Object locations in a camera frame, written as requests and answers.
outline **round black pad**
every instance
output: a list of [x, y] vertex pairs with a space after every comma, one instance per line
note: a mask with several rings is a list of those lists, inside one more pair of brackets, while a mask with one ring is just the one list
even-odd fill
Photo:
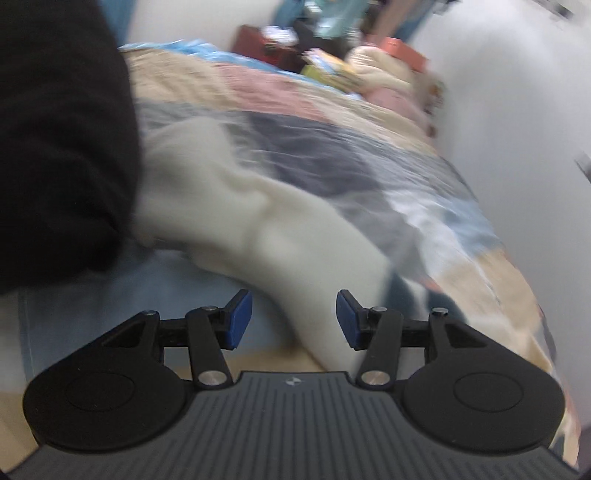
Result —
[[505, 349], [456, 349], [408, 379], [404, 409], [459, 449], [508, 453], [548, 445], [564, 414], [558, 383]]
[[73, 380], [66, 388], [66, 398], [81, 410], [108, 411], [126, 404], [134, 391], [133, 380], [124, 375], [92, 372]]
[[37, 376], [23, 399], [38, 441], [103, 452], [165, 430], [185, 403], [181, 379], [133, 349], [81, 350]]
[[521, 386], [506, 375], [469, 374], [453, 387], [456, 398], [473, 410], [500, 412], [515, 407], [523, 398]]

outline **logo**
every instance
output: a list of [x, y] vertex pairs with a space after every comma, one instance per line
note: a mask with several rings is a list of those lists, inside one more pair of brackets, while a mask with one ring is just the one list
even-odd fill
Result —
[[285, 381], [286, 384], [288, 384], [290, 387], [297, 387], [299, 384], [301, 384], [301, 380], [297, 377], [291, 377], [288, 378]]

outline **pillow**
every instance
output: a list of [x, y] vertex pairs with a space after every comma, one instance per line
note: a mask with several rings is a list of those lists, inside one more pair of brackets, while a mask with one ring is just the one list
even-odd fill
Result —
[[0, 291], [105, 270], [139, 176], [115, 39], [94, 0], [2, 0], [0, 51]]

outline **blue gripper pad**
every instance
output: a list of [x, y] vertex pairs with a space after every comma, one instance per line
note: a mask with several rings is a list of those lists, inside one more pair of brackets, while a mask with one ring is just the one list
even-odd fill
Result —
[[251, 320], [252, 293], [246, 290], [241, 291], [239, 295], [230, 300], [224, 310], [229, 310], [231, 312], [228, 331], [224, 334], [224, 348], [226, 350], [234, 350], [240, 343], [242, 335], [244, 335], [246, 327], [248, 326], [248, 322]]

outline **white wall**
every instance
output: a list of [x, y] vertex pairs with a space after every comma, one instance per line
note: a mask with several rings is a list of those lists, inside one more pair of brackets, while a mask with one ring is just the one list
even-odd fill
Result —
[[449, 87], [442, 153], [466, 178], [544, 309], [591, 423], [591, 26], [530, 0], [463, 0], [415, 45]]
[[268, 25], [278, 5], [278, 0], [137, 0], [128, 41], [202, 38], [228, 50], [240, 25]]

